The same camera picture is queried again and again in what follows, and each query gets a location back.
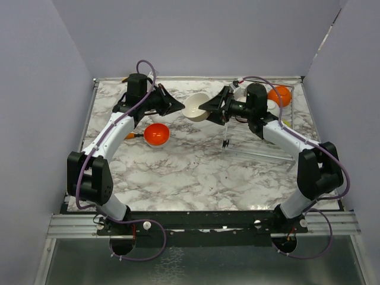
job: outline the white knob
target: white knob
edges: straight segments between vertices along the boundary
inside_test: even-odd
[[[152,224],[150,223],[150,221],[145,221],[144,224],[142,224],[142,227],[144,228],[144,230],[150,229],[151,226]]]

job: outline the cable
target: cable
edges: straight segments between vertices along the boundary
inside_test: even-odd
[[[129,261],[149,261],[149,260],[152,260],[152,259],[155,259],[156,257],[158,257],[160,254],[163,253],[163,251],[165,250],[165,246],[166,246],[166,232],[165,232],[165,229],[164,227],[157,221],[154,221],[154,220],[134,220],[134,221],[118,221],[118,220],[115,220],[114,218],[111,218],[111,217],[106,217],[108,220],[110,221],[113,221],[117,224],[134,224],[134,223],[143,223],[145,221],[149,221],[150,223],[154,223],[156,225],[158,225],[163,233],[163,236],[164,236],[164,241],[163,241],[163,244],[162,244],[162,247],[160,248],[160,250],[158,251],[158,253],[154,254],[153,256],[151,257],[146,257],[146,258],[133,258],[133,257],[127,257],[125,255],[117,255],[114,253],[113,251],[113,248],[112,248],[112,245],[110,244],[110,250],[112,252],[112,255],[111,257],[115,256],[115,257],[118,257],[119,259],[124,259],[124,260],[129,260]]]
[[[81,188],[81,183],[82,183],[82,178],[83,178],[83,174],[84,174],[84,171],[87,167],[87,164],[88,162],[90,161],[92,155],[94,154],[94,152],[96,151],[97,149],[97,146],[100,145],[103,140],[106,138],[106,136],[108,135],[108,133],[110,132],[110,130],[118,123],[120,122],[123,118],[125,118],[126,116],[128,116],[133,110],[135,110],[138,106],[140,106],[150,95],[150,93],[153,91],[153,88],[154,88],[154,85],[156,84],[156,70],[154,69],[153,65],[149,62],[149,61],[146,61],[144,59],[140,60],[137,62],[136,64],[136,70],[137,70],[137,73],[140,73],[139,70],[138,70],[138,67],[141,63],[146,63],[147,65],[150,66],[150,68],[152,69],[152,73],[153,73],[153,81],[152,81],[152,84],[147,92],[147,94],[133,107],[131,107],[128,111],[126,111],[123,115],[121,115],[120,117],[118,117],[116,120],[115,120],[115,123],[113,125],[109,125],[109,127],[105,130],[105,132],[103,133],[103,135],[99,138],[98,142],[95,143],[95,146],[94,148],[90,151],[90,153],[87,155],[87,157],[85,158],[84,160],[84,163],[82,165],[82,168],[81,168],[81,171],[79,173],[79,177],[78,177],[78,182],[77,182],[77,187],[75,189],[75,203],[77,205],[77,208],[79,210],[85,210],[85,209],[88,209],[88,208],[91,208],[91,207],[95,207],[94,204],[90,204],[90,205],[86,205],[86,206],[81,206],[80,205],[80,199],[79,199],[79,193],[80,193],[80,188]]]
[[[314,211],[314,212],[319,212],[323,218],[326,219],[326,222],[327,222],[327,225],[328,225],[328,228],[330,230],[330,238],[328,240],[328,244],[327,246],[325,247],[325,249],[323,251],[321,251],[320,253],[316,254],[316,255],[313,255],[313,256],[298,256],[298,255],[293,255],[293,254],[287,254],[281,250],[278,249],[278,247],[276,247],[276,245],[272,242],[272,245],[274,248],[276,248],[277,252],[279,254],[282,254],[286,257],[291,257],[291,258],[295,258],[295,259],[302,259],[302,260],[307,260],[307,259],[315,259],[315,258],[319,258],[323,255],[325,255],[330,249],[331,249],[331,246],[333,245],[333,240],[334,240],[334,236],[333,236],[333,227],[331,226],[331,223],[330,221],[328,220],[327,216],[321,211],[321,210],[318,210],[318,209],[314,209],[314,208],[311,208],[310,210],[308,210],[305,215],[307,215],[308,212],[310,211]]]
[[[334,157],[330,152],[328,152],[327,150],[325,150],[324,148],[322,148],[320,145],[318,144],[315,144],[313,142],[310,142],[309,140],[305,140],[302,136],[300,136],[298,133],[294,132],[292,129],[290,129],[288,126],[284,125],[284,123],[282,122],[281,118],[282,118],[282,115],[283,115],[283,99],[281,98],[281,95],[280,93],[278,93],[277,89],[274,87],[274,85],[272,83],[270,83],[268,80],[266,80],[265,78],[262,78],[260,76],[246,76],[246,77],[243,77],[243,80],[246,80],[246,79],[250,79],[250,78],[256,78],[256,79],[259,79],[259,80],[262,80],[263,82],[267,83],[270,87],[272,87],[272,89],[275,91],[279,101],[280,101],[280,114],[278,115],[278,123],[280,124],[280,126],[282,127],[283,130],[285,130],[287,133],[289,133],[290,135],[294,136],[295,138],[301,140],[301,141],[304,141],[306,144],[308,145],[311,145],[315,148],[317,148],[319,151],[323,152],[324,154],[326,154],[333,162],[335,162],[339,167],[340,169],[343,171],[344,173],[344,176],[346,177],[346,188],[345,190],[343,191],[342,194],[339,194],[337,196],[334,196],[334,197],[320,197],[320,198],[317,198],[316,201],[321,201],[321,200],[335,200],[335,199],[340,199],[342,198],[343,196],[346,196],[347,193],[349,192],[350,190],[350,187],[351,187],[351,179],[350,179],[350,176],[349,176],[349,173],[347,171],[347,169],[344,167],[344,165],[338,160],[336,159],[336,157]]]

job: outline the marble table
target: marble table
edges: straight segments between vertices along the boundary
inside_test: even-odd
[[[229,81],[159,80],[180,102],[197,92],[215,96]],[[316,139],[314,125],[300,80],[274,81],[295,86],[294,129]],[[101,81],[85,135],[88,146],[110,118],[111,109],[126,85]],[[166,124],[171,137],[161,149],[143,138],[125,140],[110,162],[113,193],[132,210],[270,210],[296,189],[296,167],[286,172],[281,163],[237,160],[223,155],[224,127],[208,121],[194,123],[181,112],[144,118],[135,132],[153,122]],[[336,201],[323,201],[323,209],[338,209]],[[69,211],[78,211],[71,197]]]

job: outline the metal rack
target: metal rack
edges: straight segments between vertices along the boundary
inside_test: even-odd
[[[265,88],[270,88],[268,84],[256,80],[247,80],[250,82],[261,83]],[[295,87],[287,84],[276,84],[275,86],[285,86],[292,94],[291,103],[283,109],[283,121],[287,121],[293,128],[294,125],[294,107],[293,107],[293,93]],[[258,138],[253,134],[246,124],[237,121],[235,118],[226,124],[224,130],[224,141],[228,143],[223,144],[223,152],[235,158],[245,160],[259,160],[270,163],[288,163],[290,164],[287,171],[295,165],[293,158],[283,151],[280,147]]]

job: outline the gray partition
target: gray partition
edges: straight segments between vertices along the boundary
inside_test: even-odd
[[[93,85],[50,0],[0,9],[0,284],[32,284]]]
[[[53,0],[95,77],[306,75],[340,0]]]
[[[380,281],[380,1],[349,0],[306,76],[323,141],[338,147],[351,176],[344,203],[354,208]]]

